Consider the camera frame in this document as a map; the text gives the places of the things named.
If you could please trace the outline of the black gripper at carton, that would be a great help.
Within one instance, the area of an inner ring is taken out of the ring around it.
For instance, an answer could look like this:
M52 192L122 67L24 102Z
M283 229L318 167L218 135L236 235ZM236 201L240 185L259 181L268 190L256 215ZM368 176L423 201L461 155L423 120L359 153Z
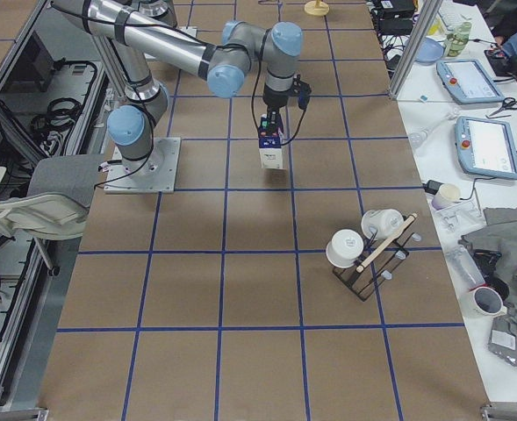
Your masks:
M279 136L279 110L287 106L290 97L296 97L299 109L306 111L311 93L310 85L301 80L301 75L278 77L267 74L262 93L262 100L267 106L267 135Z

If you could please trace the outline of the silver robot arm holding carton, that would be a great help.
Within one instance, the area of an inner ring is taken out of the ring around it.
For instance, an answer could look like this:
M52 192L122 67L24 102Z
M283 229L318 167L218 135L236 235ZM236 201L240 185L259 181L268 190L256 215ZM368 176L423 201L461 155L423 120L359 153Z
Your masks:
M76 27L113 44L114 58L126 79L126 96L133 103L149 103L164 95L147 68L146 54L201 78L221 98L236 96L257 65L266 105L255 123L261 165L283 169L283 148L289 142L280 110L291 97L306 110L311 94L297 73L304 40L298 25L277 22L263 29L232 20L216 46L179 30L164 14L153 17L143 6L133 8L127 1L54 1L52 6Z

